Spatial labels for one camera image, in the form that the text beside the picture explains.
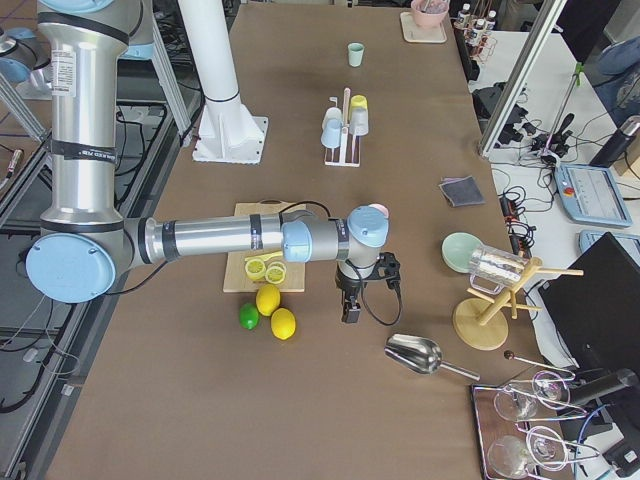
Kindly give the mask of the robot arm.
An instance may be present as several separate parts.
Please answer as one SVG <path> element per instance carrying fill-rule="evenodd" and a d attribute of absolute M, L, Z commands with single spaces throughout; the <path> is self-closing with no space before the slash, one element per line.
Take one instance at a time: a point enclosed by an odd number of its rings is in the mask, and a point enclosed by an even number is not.
<path fill-rule="evenodd" d="M 379 205 L 344 219 L 306 209 L 203 220 L 125 218 L 114 180 L 117 62 L 149 33 L 146 1 L 42 1 L 38 24 L 53 68 L 52 203 L 26 271 L 44 295 L 84 303 L 113 293 L 117 278 L 141 265 L 161 268 L 186 256 L 279 249 L 289 262 L 333 260 L 342 319 L 357 320 L 366 286 L 400 287 L 399 262 L 384 250 L 389 220 Z"/>

